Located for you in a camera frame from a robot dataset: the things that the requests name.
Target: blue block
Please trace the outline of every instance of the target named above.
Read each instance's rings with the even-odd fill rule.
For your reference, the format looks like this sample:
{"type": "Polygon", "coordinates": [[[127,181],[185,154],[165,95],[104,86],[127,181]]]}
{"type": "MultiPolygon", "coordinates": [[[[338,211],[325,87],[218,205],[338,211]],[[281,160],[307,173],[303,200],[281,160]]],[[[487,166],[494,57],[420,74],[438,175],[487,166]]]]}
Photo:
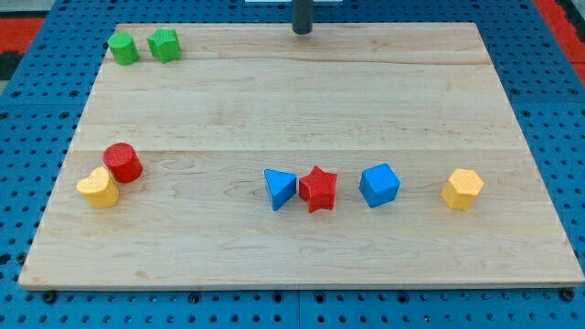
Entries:
{"type": "Polygon", "coordinates": [[[396,198],[400,180],[389,164],[379,164],[362,172],[359,190],[370,207],[377,207],[396,198]]]}
{"type": "Polygon", "coordinates": [[[296,175],[272,169],[264,169],[266,178],[266,192],[271,200],[272,210],[282,207],[296,194],[296,175]]]}

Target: wood grain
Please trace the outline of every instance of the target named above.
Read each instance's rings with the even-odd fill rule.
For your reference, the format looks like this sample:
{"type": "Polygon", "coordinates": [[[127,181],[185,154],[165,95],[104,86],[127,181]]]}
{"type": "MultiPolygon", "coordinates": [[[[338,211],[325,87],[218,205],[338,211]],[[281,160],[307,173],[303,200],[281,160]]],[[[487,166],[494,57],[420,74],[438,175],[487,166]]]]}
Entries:
{"type": "Polygon", "coordinates": [[[103,62],[20,275],[30,290],[442,289],[585,281],[472,24],[172,25],[184,60],[149,60],[159,26],[121,25],[145,60],[103,62]],[[75,183],[129,142],[143,175],[111,209],[75,183]],[[389,162],[396,201],[361,171],[389,162]],[[271,211],[266,167],[339,174],[334,211],[271,211]],[[441,189],[456,167],[484,190],[441,189]]]}

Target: plastic block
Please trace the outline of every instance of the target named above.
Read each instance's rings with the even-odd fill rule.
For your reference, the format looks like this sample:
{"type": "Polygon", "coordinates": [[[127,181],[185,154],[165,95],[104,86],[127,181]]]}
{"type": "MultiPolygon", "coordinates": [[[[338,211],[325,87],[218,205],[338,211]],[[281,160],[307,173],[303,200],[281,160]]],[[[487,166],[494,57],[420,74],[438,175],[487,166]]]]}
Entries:
{"type": "Polygon", "coordinates": [[[128,143],[116,143],[108,147],[103,153],[103,162],[120,183],[130,183],[143,172],[138,154],[128,143]]]}
{"type": "Polygon", "coordinates": [[[299,180],[299,196],[312,213],[317,209],[333,210],[337,174],[326,173],[315,166],[309,175],[299,180]]]}
{"type": "Polygon", "coordinates": [[[131,65],[140,58],[134,39],[126,32],[114,33],[108,39],[108,46],[112,51],[113,59],[120,65],[131,65]]]}
{"type": "Polygon", "coordinates": [[[441,197],[451,209],[469,209],[484,187],[484,181],[474,171],[455,169],[441,192],[441,197]]]}
{"type": "Polygon", "coordinates": [[[118,186],[104,167],[93,170],[89,177],[81,179],[77,190],[88,205],[95,208],[114,206],[120,197],[118,186]]]}
{"type": "Polygon", "coordinates": [[[381,206],[396,198],[400,180],[389,164],[379,164],[362,172],[359,190],[370,207],[381,206]]]}
{"type": "Polygon", "coordinates": [[[148,36],[148,47],[153,56],[163,63],[181,59],[181,46],[174,29],[157,28],[156,32],[148,36]]]}
{"type": "Polygon", "coordinates": [[[277,211],[296,194],[296,175],[272,169],[264,169],[266,192],[271,200],[272,210],[277,211]]]}

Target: red surface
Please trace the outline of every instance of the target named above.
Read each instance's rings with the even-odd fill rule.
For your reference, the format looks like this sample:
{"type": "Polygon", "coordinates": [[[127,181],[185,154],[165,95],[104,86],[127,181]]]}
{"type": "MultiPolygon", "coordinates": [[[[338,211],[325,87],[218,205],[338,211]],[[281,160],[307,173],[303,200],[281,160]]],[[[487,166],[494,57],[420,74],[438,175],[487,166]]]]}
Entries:
{"type": "Polygon", "coordinates": [[[143,166],[134,148],[128,143],[116,143],[103,153],[103,162],[120,183],[130,183],[140,177],[143,166]]]}
{"type": "Polygon", "coordinates": [[[299,196],[309,206],[309,212],[317,209],[333,210],[337,174],[326,173],[315,166],[309,175],[299,180],[299,196]]]}
{"type": "Polygon", "coordinates": [[[27,52],[45,18],[0,18],[0,54],[27,52]]]}
{"type": "Polygon", "coordinates": [[[555,0],[534,0],[534,4],[573,65],[581,83],[585,83],[585,44],[577,37],[577,29],[568,21],[565,10],[555,0]]]}

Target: red block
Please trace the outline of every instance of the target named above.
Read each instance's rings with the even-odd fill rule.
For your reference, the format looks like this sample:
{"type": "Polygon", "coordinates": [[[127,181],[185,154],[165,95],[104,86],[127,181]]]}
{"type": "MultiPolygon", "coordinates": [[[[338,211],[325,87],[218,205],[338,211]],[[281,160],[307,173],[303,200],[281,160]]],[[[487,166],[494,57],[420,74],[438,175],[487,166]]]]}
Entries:
{"type": "Polygon", "coordinates": [[[103,153],[103,162],[120,183],[130,183],[143,172],[138,155],[128,143],[116,143],[108,147],[103,153]]]}
{"type": "Polygon", "coordinates": [[[317,209],[333,210],[337,174],[326,173],[315,166],[309,175],[299,180],[299,196],[312,213],[317,209]]]}

